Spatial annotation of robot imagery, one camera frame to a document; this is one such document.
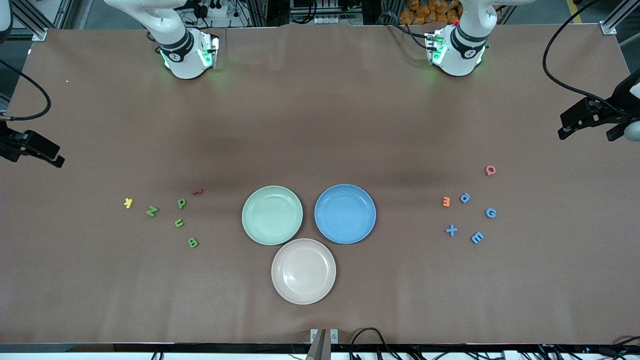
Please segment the bag of orange items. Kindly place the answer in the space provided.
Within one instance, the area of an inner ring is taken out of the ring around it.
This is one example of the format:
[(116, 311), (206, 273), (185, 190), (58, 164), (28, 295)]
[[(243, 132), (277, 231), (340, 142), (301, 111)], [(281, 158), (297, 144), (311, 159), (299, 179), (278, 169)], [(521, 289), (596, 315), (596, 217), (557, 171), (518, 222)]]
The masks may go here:
[(463, 11), (459, 0), (403, 0), (398, 23), (402, 26), (429, 23), (453, 25), (460, 20)]

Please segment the white power strip with plugs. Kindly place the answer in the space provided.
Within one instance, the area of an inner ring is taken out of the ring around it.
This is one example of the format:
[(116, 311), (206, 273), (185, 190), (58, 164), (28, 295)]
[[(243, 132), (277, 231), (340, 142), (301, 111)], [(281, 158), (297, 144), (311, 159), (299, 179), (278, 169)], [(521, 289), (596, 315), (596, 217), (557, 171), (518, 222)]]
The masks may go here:
[(229, 7), (221, 0), (189, 0), (196, 19), (226, 18)]

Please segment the light green plate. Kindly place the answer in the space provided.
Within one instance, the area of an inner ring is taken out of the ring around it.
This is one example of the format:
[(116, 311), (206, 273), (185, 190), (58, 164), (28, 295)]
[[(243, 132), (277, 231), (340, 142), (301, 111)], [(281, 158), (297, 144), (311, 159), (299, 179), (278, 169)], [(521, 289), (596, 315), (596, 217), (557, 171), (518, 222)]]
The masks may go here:
[(257, 189), (243, 205), (241, 223), (254, 242), (276, 246), (291, 240), (302, 226), (304, 212), (294, 191), (283, 186)]

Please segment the long white power strip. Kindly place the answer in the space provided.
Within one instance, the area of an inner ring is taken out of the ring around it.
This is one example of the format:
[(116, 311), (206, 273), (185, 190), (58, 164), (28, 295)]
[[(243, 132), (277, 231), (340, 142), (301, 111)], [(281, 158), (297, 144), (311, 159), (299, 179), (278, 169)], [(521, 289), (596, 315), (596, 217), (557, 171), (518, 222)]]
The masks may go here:
[(358, 14), (322, 14), (313, 19), (313, 25), (345, 24), (352, 27), (363, 25), (362, 18)]

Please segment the brown table mat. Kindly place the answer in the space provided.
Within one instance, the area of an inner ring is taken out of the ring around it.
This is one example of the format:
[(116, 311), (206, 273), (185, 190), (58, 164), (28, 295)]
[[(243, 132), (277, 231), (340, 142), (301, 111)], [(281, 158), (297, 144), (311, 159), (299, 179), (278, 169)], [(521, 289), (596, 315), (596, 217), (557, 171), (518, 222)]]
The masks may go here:
[[(542, 70), (556, 29), (499, 26), (480, 66), (451, 77), (395, 29), (232, 28), (219, 67), (194, 80), (169, 73), (144, 30), (51, 32), (23, 68), (50, 112), (12, 127), (66, 161), (0, 159), (0, 344), (297, 343), (313, 328), (348, 341), (365, 327), (396, 344), (640, 335), (640, 144), (598, 129), (558, 139), (579, 95)], [(314, 219), (340, 184), (375, 203), (355, 244)], [(303, 211), (272, 246), (242, 225), (267, 186)], [(295, 239), (336, 262), (313, 304), (272, 282)]]

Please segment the blue plate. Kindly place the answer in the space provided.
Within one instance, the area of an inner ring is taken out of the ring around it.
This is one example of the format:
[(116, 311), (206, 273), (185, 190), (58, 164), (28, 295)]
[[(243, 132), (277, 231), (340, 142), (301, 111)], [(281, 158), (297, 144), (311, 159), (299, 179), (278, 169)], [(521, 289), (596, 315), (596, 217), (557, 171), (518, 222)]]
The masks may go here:
[(336, 244), (364, 240), (377, 222), (377, 208), (370, 194), (354, 184), (337, 184), (320, 194), (314, 219), (322, 235)]

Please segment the beige plate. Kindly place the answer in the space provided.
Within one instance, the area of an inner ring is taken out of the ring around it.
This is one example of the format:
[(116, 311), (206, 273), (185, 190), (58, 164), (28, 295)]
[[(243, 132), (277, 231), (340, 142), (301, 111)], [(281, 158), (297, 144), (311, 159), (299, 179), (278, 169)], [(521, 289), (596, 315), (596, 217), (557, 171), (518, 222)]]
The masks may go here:
[(293, 305), (313, 305), (323, 300), (333, 289), (337, 275), (333, 253), (310, 238), (284, 244), (270, 269), (274, 289)]

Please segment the aluminium frame profile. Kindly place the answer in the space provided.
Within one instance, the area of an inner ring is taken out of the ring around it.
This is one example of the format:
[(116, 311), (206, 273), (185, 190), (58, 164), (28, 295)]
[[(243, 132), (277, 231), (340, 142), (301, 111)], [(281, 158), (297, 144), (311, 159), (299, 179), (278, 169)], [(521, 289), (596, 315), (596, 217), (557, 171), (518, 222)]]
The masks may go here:
[(640, 6), (640, 0), (620, 0), (615, 9), (604, 20), (599, 21), (602, 35), (616, 35), (616, 27), (628, 18), (638, 6)]
[(12, 9), (11, 18), (17, 19), (30, 31), (30, 40), (39, 43), (45, 41), (48, 29), (54, 28), (50, 19), (29, 0), (9, 0), (9, 5)]

